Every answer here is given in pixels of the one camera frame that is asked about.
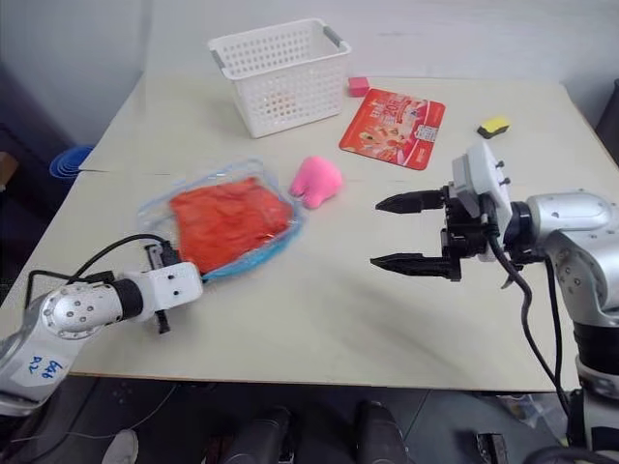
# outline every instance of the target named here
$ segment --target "wall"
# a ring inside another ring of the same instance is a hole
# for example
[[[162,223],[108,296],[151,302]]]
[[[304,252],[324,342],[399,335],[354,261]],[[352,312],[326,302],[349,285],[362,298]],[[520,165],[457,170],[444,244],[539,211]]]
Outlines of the wall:
[[[314,15],[351,43],[354,73],[561,81],[594,125],[619,77],[619,0],[0,1],[5,66],[80,142],[141,69],[215,71],[206,39]]]
[[[0,0],[6,71],[72,141],[97,141],[139,77],[136,0]]]

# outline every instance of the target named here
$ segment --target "orange towel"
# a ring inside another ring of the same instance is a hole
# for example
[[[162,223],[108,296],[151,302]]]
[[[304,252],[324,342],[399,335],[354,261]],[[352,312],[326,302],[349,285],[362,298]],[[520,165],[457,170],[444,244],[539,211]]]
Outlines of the orange towel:
[[[209,273],[259,248],[283,232],[292,207],[250,177],[202,187],[170,200],[180,234],[180,253]]]

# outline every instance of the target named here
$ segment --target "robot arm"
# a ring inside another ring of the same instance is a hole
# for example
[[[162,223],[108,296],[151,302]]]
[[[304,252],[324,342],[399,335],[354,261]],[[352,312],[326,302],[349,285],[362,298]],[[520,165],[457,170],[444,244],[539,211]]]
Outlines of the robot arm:
[[[460,259],[493,259],[489,229],[517,269],[549,257],[575,325],[583,395],[580,414],[572,416],[581,417],[581,444],[586,442],[591,450],[619,451],[617,206],[583,190],[510,202],[503,165],[484,142],[454,160],[454,180],[441,190],[409,192],[378,203],[377,209],[399,214],[444,207],[442,253],[396,253],[370,262],[408,276],[460,281]]]
[[[39,297],[20,330],[0,343],[0,415],[27,416],[41,406],[104,326],[145,321],[201,295],[198,269],[185,262],[110,283],[72,283]]]

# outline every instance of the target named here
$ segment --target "table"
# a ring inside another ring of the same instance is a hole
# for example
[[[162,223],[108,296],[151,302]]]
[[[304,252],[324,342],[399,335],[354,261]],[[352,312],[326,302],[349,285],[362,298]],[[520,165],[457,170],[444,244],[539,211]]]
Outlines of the table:
[[[28,270],[74,271],[108,243],[136,231],[140,205],[182,179],[229,161],[262,159],[287,186],[302,158],[333,160],[344,191],[307,212],[300,234],[268,264],[215,281],[188,307],[168,311],[172,332],[154,321],[107,328],[80,354],[75,373],[209,381],[299,382],[494,391],[551,390],[519,324],[521,295],[496,263],[462,263],[463,280],[406,277],[368,259],[396,251],[439,253],[443,213],[377,212],[383,198],[436,189],[451,160],[479,141],[475,128],[505,114],[513,123],[491,140],[512,178],[514,200],[562,189],[619,197],[617,168],[557,84],[373,79],[375,87],[444,102],[443,126],[427,170],[341,152],[337,144],[359,100],[340,116],[249,139],[218,77],[143,80],[84,162],[2,305],[0,335],[19,324]],[[146,269],[138,246],[95,269]],[[542,266],[524,272],[534,289],[531,326],[551,359],[553,336]],[[565,308],[564,384],[577,386],[575,344]]]

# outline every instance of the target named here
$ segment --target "pink stuffed toy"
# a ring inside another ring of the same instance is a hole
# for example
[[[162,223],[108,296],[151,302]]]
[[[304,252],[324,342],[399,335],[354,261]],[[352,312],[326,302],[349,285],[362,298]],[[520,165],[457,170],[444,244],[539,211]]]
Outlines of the pink stuffed toy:
[[[303,160],[292,181],[290,194],[303,195],[304,206],[314,209],[338,193],[341,184],[341,173],[337,166],[321,157],[309,157]]]

